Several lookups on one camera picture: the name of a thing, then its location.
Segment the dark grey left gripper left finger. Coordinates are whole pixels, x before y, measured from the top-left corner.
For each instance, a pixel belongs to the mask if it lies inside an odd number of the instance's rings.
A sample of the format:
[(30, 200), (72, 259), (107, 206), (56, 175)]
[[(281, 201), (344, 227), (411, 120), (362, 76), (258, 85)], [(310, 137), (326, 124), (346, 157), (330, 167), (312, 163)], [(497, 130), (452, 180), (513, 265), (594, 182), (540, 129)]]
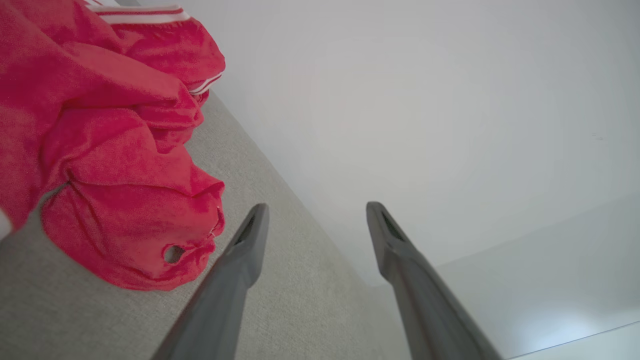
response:
[(247, 293), (262, 273), (269, 207), (252, 207), (153, 355), (154, 360), (233, 360)]

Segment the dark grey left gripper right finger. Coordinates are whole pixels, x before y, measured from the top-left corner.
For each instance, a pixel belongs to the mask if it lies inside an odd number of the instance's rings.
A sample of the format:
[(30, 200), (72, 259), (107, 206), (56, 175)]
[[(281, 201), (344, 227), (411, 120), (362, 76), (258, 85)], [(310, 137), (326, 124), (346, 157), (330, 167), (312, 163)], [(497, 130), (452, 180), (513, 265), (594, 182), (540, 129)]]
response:
[(414, 360), (500, 360), (501, 355), (381, 202), (366, 204), (380, 274), (394, 292)]

